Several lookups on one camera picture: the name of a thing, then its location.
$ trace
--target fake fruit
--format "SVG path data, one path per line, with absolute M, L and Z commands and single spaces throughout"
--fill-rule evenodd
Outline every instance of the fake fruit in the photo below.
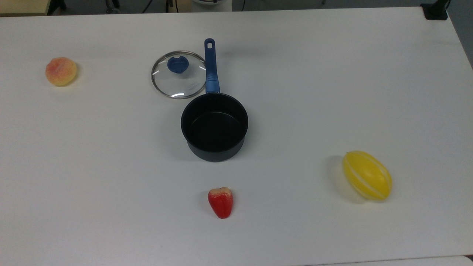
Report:
M 229 217 L 233 207 L 232 191 L 225 186 L 211 189 L 209 191 L 209 203 L 220 219 Z
M 343 172 L 363 197 L 385 200 L 391 193 L 392 180 L 386 167 L 364 151 L 350 151 L 343 157 Z
M 46 78 L 56 86 L 62 86 L 74 79 L 77 65 L 67 57 L 56 57 L 46 66 Z

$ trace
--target metal rim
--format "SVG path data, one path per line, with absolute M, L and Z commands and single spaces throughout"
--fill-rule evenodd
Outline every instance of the metal rim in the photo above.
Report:
M 160 88 L 158 88 L 158 86 L 156 85 L 156 81 L 154 79 L 154 71 L 156 69 L 156 67 L 158 66 L 159 63 L 161 63 L 161 61 L 163 61 L 164 59 L 168 59 L 168 57 L 171 57 L 171 56 L 174 56 L 176 54 L 187 54 L 187 55 L 191 55 L 191 56 L 194 56 L 196 58 L 198 58 L 205 66 L 205 59 L 203 59 L 200 55 L 194 53 L 194 52 L 190 52 L 190 51 L 183 51 L 183 50 L 180 50 L 180 51 L 174 51 L 174 52 L 170 52 L 170 53 L 167 53 L 163 56 L 161 56 L 157 61 L 156 63 L 154 63 L 153 65 L 153 68 L 151 69 L 151 81 L 153 82 L 153 85 L 154 87 L 159 91 L 161 92 L 163 95 L 165 95 L 166 97 L 169 97 L 171 99 L 188 99 L 188 98 L 192 98 L 194 97 L 195 95 L 199 94 L 204 88 L 205 88 L 205 81 L 204 81 L 204 84 L 202 85 L 202 88 L 200 88 L 198 91 L 196 91 L 195 93 L 192 93 L 191 95 L 188 95 L 188 96 L 185 96 L 185 97 L 171 97 L 170 95 L 166 94 L 165 92 L 163 92 Z

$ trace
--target chair leg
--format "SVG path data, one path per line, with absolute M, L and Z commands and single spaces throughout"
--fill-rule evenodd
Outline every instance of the chair leg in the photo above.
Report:
M 105 13 L 112 14 L 114 9 L 112 8 L 112 5 L 110 4 L 110 0 L 105 0 L 105 5 L 107 6 L 107 10 L 105 11 Z
M 114 4 L 116 9 L 120 8 L 120 2 L 118 0 L 112 0 L 112 3 Z
M 62 9 L 62 10 L 66 10 L 66 3 L 64 3 L 64 0 L 59 0 L 59 7 Z

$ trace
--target floor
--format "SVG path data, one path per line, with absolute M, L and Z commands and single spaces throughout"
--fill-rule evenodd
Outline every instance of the floor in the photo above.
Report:
M 141 13 L 149 0 L 119 0 L 120 9 L 113 13 Z M 166 0 L 151 0 L 146 13 L 164 13 L 166 11 Z M 174 0 L 184 9 L 184 4 L 190 0 Z M 105 0 L 65 0 L 67 10 L 61 11 L 61 15 L 94 15 L 106 14 Z M 284 4 L 285 7 L 274 7 L 272 2 L 289 2 L 287 0 L 246 0 L 244 11 L 258 11 L 268 9 L 341 9 L 341 8 L 380 8 L 380 7 L 413 7 L 421 3 L 433 3 L 434 0 L 291 0 L 298 5 Z M 244 0 L 233 0 L 233 11 L 241 11 Z M 448 13 L 456 29 L 458 37 L 463 45 L 466 56 L 473 68 L 473 0 L 451 0 Z

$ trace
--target pot lid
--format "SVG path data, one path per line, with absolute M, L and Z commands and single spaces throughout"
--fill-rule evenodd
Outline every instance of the pot lid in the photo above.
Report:
M 205 87 L 205 60 L 189 51 L 167 53 L 154 64 L 151 81 L 170 98 L 191 98 Z

